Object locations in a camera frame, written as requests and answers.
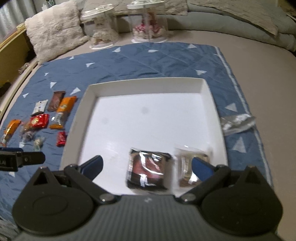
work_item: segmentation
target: snack wrapper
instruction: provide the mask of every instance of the snack wrapper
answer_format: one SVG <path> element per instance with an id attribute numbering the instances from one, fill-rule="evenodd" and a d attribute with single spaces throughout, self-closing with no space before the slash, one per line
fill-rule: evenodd
<path id="1" fill-rule="evenodd" d="M 32 116 L 29 121 L 23 123 L 21 135 L 28 131 L 46 128 L 49 121 L 49 114 L 40 114 Z"/>
<path id="2" fill-rule="evenodd" d="M 7 125 L 6 129 L 4 130 L 4 134 L 1 138 L 0 145 L 6 147 L 7 143 L 9 142 L 10 138 L 20 125 L 21 120 L 11 120 Z"/>
<path id="3" fill-rule="evenodd" d="M 129 188 L 146 190 L 166 189 L 163 184 L 168 153 L 131 149 L 127 175 Z"/>
<path id="4" fill-rule="evenodd" d="M 56 91 L 48 105 L 47 111 L 56 111 L 65 96 L 66 91 Z"/>
<path id="5" fill-rule="evenodd" d="M 192 171 L 192 159 L 198 157 L 209 163 L 209 156 L 201 150 L 193 148 L 189 150 L 176 148 L 176 152 L 180 187 L 196 186 L 199 178 Z"/>
<path id="6" fill-rule="evenodd" d="M 256 118 L 249 114 L 224 116 L 220 121 L 224 136 L 246 131 L 256 124 Z"/>
<path id="7" fill-rule="evenodd" d="M 59 108 L 57 109 L 57 113 L 54 118 L 52 118 L 52 123 L 49 126 L 50 129 L 63 129 L 65 123 L 68 119 L 68 116 L 71 113 L 73 105 L 75 104 L 77 97 L 65 97 L 62 99 Z"/>
<path id="8" fill-rule="evenodd" d="M 66 132 L 60 131 L 57 134 L 57 146 L 58 147 L 64 146 L 66 144 L 66 139 L 67 139 Z"/>
<path id="9" fill-rule="evenodd" d="M 34 139 L 37 131 L 27 131 L 25 133 L 21 133 L 22 143 L 29 142 Z"/>
<path id="10" fill-rule="evenodd" d="M 34 151 L 41 151 L 45 138 L 44 137 L 37 137 L 34 140 Z"/>
<path id="11" fill-rule="evenodd" d="M 30 120 L 33 129 L 46 128 L 49 120 L 49 114 L 33 116 Z"/>
<path id="12" fill-rule="evenodd" d="M 31 116 L 44 113 L 47 102 L 48 102 L 48 100 L 43 100 L 43 101 L 36 102 L 34 110 L 33 110 Z"/>

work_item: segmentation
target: snack package in tray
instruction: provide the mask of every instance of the snack package in tray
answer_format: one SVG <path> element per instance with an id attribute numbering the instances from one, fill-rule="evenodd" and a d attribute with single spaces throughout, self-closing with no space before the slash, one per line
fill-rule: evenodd
<path id="1" fill-rule="evenodd" d="M 166 189 L 164 175 L 169 159 L 171 155 L 168 153 L 131 149 L 127 174 L 128 188 Z"/>
<path id="2" fill-rule="evenodd" d="M 13 133 L 16 131 L 18 126 L 20 125 L 20 120 L 11 120 L 4 130 L 4 134 L 1 138 L 0 145 L 6 147 Z"/>
<path id="3" fill-rule="evenodd" d="M 52 118 L 51 124 L 49 126 L 50 129 L 63 129 L 65 127 L 65 123 L 71 113 L 76 99 L 76 96 L 65 97 L 62 99 L 55 117 Z"/>
<path id="4" fill-rule="evenodd" d="M 199 182 L 198 177 L 193 173 L 191 165 L 192 159 L 198 157 L 210 163 L 209 156 L 195 148 L 175 148 L 177 165 L 178 165 L 178 179 L 180 187 L 196 186 Z"/>

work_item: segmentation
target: orange snack wrapper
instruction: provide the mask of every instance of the orange snack wrapper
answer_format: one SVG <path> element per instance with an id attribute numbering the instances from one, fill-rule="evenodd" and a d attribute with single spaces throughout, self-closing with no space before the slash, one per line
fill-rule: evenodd
<path id="1" fill-rule="evenodd" d="M 1 138 L 0 145 L 6 147 L 13 133 L 16 131 L 18 126 L 20 125 L 21 120 L 11 120 L 4 130 L 4 134 Z"/>
<path id="2" fill-rule="evenodd" d="M 72 97 L 65 97 L 62 99 L 58 109 L 57 113 L 52 119 L 51 124 L 49 126 L 50 129 L 63 129 L 65 127 L 65 123 L 68 119 L 68 116 L 71 113 L 71 110 L 77 100 L 76 96 Z"/>

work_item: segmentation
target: crinkled foil packet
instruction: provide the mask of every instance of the crinkled foil packet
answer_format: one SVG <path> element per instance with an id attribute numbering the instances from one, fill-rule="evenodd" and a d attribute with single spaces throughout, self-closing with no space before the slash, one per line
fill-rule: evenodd
<path id="1" fill-rule="evenodd" d="M 165 166 L 170 159 L 168 153 L 131 149 L 127 186 L 151 191 L 166 189 Z"/>
<path id="2" fill-rule="evenodd" d="M 256 118 L 249 114 L 224 116 L 220 121 L 224 136 L 246 131 L 256 124 Z"/>

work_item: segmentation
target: figurine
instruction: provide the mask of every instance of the figurine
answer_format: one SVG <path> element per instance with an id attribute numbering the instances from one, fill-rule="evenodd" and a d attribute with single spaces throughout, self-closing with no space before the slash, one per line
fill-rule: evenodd
<path id="1" fill-rule="evenodd" d="M 118 39 L 118 33 L 110 28 L 104 18 L 97 18 L 94 34 L 91 37 L 91 43 L 96 46 L 109 43 L 115 39 Z"/>
<path id="2" fill-rule="evenodd" d="M 159 37 L 163 35 L 164 29 L 157 24 L 155 14 L 153 12 L 148 12 L 148 15 L 149 15 L 150 38 Z M 145 26 L 145 20 L 143 16 L 142 16 L 142 23 L 133 29 L 133 34 L 137 38 L 145 38 L 145 39 L 148 38 L 148 35 L 146 34 L 146 26 Z"/>

